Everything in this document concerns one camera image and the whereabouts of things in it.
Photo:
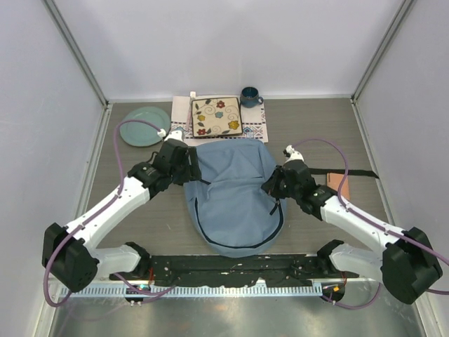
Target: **ceramic plate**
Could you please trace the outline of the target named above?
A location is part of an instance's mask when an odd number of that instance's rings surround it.
[[[159,107],[141,107],[128,114],[123,120],[141,119],[149,121],[167,133],[170,131],[170,117]],[[150,146],[160,142],[162,139],[157,131],[149,125],[131,122],[120,128],[120,136],[125,142],[132,146]]]

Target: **white wall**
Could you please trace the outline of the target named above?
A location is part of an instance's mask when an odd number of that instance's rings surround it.
[[[360,99],[397,223],[449,257],[449,2],[417,1]],[[436,289],[449,291],[449,268]],[[449,298],[438,297],[445,324]]]
[[[352,94],[402,0],[56,0],[109,99]]]
[[[0,336],[30,337],[43,232],[74,216],[101,107],[40,1],[0,10]]]

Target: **black strap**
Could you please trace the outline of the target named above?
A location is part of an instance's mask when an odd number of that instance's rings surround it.
[[[339,173],[344,174],[344,169],[338,169],[338,168],[309,168],[310,174],[319,174],[324,175],[328,173]],[[367,171],[367,170],[348,170],[349,176],[361,176],[361,177],[371,177],[379,179],[379,176],[374,173],[373,171]]]

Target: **white cable connector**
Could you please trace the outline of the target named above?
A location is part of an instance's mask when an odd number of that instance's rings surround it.
[[[167,141],[169,139],[176,139],[176,140],[179,140],[180,142],[183,142],[184,141],[184,133],[181,130],[171,131],[168,134],[165,141]]]
[[[284,154],[286,154],[287,156],[286,162],[297,159],[304,161],[304,157],[302,156],[301,152],[296,151],[292,145],[286,147]]]
[[[162,128],[160,131],[157,132],[157,135],[159,137],[161,137],[162,139],[165,138],[165,136],[167,135],[166,131]]]

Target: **metal frame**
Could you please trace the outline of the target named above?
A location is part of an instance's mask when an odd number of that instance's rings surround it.
[[[81,188],[81,196],[79,198],[78,206],[76,207],[75,218],[82,216],[87,210],[93,181],[95,179],[95,173],[100,160],[101,149],[103,147],[103,142],[105,141],[107,125],[109,124],[109,119],[111,118],[111,111],[112,104],[109,104],[102,112],[102,117],[98,125],[97,136],[95,138],[95,142],[93,143],[91,158],[89,159],[88,167],[83,177],[83,187]]]
[[[393,43],[394,38],[396,37],[398,31],[400,30],[402,24],[405,22],[408,14],[410,13],[415,3],[416,0],[403,1],[393,21],[391,22],[387,32],[382,38],[380,45],[377,47],[377,50],[374,56],[372,57],[370,64],[366,68],[365,73],[363,74],[360,82],[358,83],[358,86],[354,91],[353,96],[351,97],[352,108],[357,120],[358,128],[360,129],[362,135],[363,143],[365,144],[368,159],[370,161],[371,167],[376,173],[379,173],[379,171],[377,170],[377,165],[375,163],[375,156],[370,146],[366,125],[363,120],[362,114],[360,113],[360,107],[358,106],[358,99],[361,97],[363,90],[370,81],[370,78],[373,76],[375,70],[377,69],[377,66],[380,64],[386,52],[388,51],[388,48]],[[390,224],[394,225],[395,224],[394,219],[397,217],[394,215],[394,211],[391,209],[389,205],[388,202],[389,197],[386,190],[384,189],[384,186],[382,185],[381,179],[377,179],[377,187],[379,189],[379,193],[385,208],[385,212],[388,217],[388,221]],[[429,294],[425,293],[421,295],[417,299],[415,304],[420,314],[421,322],[422,325],[424,326],[426,335],[431,337],[444,336],[445,334],[443,331],[443,327],[438,320],[438,313],[435,311],[436,310],[435,304],[433,303],[433,299],[430,298]]]
[[[75,57],[75,60],[79,64],[79,67],[81,68],[81,71],[84,73],[88,83],[91,85],[92,89],[94,90],[96,96],[98,97],[98,100],[104,107],[103,115],[100,120],[100,125],[98,127],[97,132],[97,138],[95,139],[95,144],[93,146],[93,151],[91,155],[91,159],[89,161],[88,168],[86,170],[84,179],[83,179],[83,187],[81,191],[81,196],[79,200],[79,204],[76,208],[76,216],[80,216],[82,213],[86,211],[88,200],[90,197],[92,184],[95,177],[96,168],[98,165],[98,161],[100,158],[100,153],[102,149],[102,144],[105,139],[105,134],[107,130],[107,125],[109,122],[109,118],[111,115],[112,110],[112,104],[110,105],[108,100],[106,99],[104,93],[102,92],[102,89],[100,88],[99,83],[97,82],[92,70],[90,69],[86,59],[83,56],[83,53],[81,52],[78,44],[76,43],[72,33],[70,32],[67,23],[65,22],[64,18],[62,17],[58,7],[56,6],[54,0],[42,0],[44,6],[47,8],[49,14],[51,15],[56,27],[60,31],[63,39],[66,41],[67,46],[69,47],[70,51],[72,52],[72,55]],[[358,86],[356,87],[356,90],[354,91],[354,94],[352,96],[350,95],[294,95],[294,96],[270,96],[266,98],[270,99],[280,99],[280,98],[351,98],[352,107],[354,110],[354,114],[358,123],[358,127],[361,131],[362,139],[366,147],[366,151],[368,153],[368,158],[370,160],[371,166],[374,171],[377,172],[377,166],[375,163],[375,159],[373,156],[373,152],[370,147],[368,134],[366,132],[365,124],[363,121],[363,118],[360,114],[359,107],[357,104],[358,99],[360,98],[364,88],[366,87],[366,84],[369,82],[371,76],[373,75],[375,69],[379,65],[380,61],[384,57],[385,53],[387,52],[389,46],[391,45],[392,41],[394,40],[394,37],[396,36],[397,32],[399,31],[401,25],[403,24],[404,20],[406,19],[407,15],[409,14],[411,8],[413,7],[416,0],[403,0],[403,3],[399,7],[396,15],[394,16],[394,19],[392,20],[387,32],[382,38],[382,41],[380,45],[378,46],[374,56],[372,57],[366,71],[364,72],[360,82],[358,83]],[[170,101],[172,98],[167,99],[153,99],[153,100],[146,100],[147,102],[157,102],[157,101]],[[115,100],[115,103],[131,103],[133,100]],[[390,224],[394,224],[394,215],[392,212],[391,207],[389,206],[387,193],[385,192],[384,187],[382,186],[381,180],[377,180],[377,186],[380,191],[380,196],[382,198],[382,203],[384,204],[385,211],[387,213],[387,217],[389,219]],[[61,291],[60,286],[53,285],[52,286],[52,294],[56,297],[57,293]],[[436,313],[434,310],[434,305],[432,305],[432,300],[429,298],[427,294],[424,294],[421,296],[417,302],[416,302],[417,309],[420,313],[420,317],[422,320],[422,323],[424,325],[424,329],[426,331],[426,334],[428,336],[443,336],[441,325],[438,323],[438,320],[436,318]],[[55,309],[48,307],[45,302],[43,302],[43,307],[41,311],[41,315],[39,317],[38,324],[36,326],[35,336],[47,336],[49,329],[52,324],[52,318],[55,314]]]
[[[61,15],[61,12],[59,11],[58,7],[56,6],[54,0],[42,0],[42,3],[47,8],[48,13],[53,19],[53,22],[55,23],[55,26],[60,31],[62,38],[66,42],[67,46],[69,47],[69,50],[72,52],[72,55],[74,56],[76,62],[78,63],[79,67],[81,68],[81,71],[83,72],[84,76],[87,79],[87,82],[91,85],[93,91],[95,92],[98,100],[100,101],[101,105],[103,107],[106,107],[108,102],[107,99],[103,93],[103,91],[100,88],[100,85],[97,82],[97,79],[93,75],[93,72],[91,68],[89,67],[89,64],[87,63],[86,59],[84,58],[83,53],[81,52],[81,49],[78,47],[78,44],[75,41],[75,38],[73,37],[72,33],[70,32],[70,29],[67,26],[67,23],[65,22],[64,18]]]
[[[354,102],[357,102],[358,98],[360,97],[363,89],[365,88],[366,84],[370,80],[371,76],[373,75],[377,65],[383,58],[385,52],[391,45],[392,41],[394,40],[394,37],[396,36],[399,28],[401,27],[404,20],[407,18],[407,15],[409,14],[410,10],[412,9],[413,5],[415,4],[416,0],[403,0],[403,3],[399,7],[398,11],[396,12],[396,15],[394,16],[393,21],[391,22],[390,26],[387,29],[387,32],[385,33],[384,37],[382,38],[382,41],[380,42],[380,45],[377,47],[376,52],[374,53],[373,58],[371,58],[370,64],[365,70],[365,73],[363,74],[360,82],[357,85],[356,90],[354,91],[354,94],[352,96],[352,100]]]

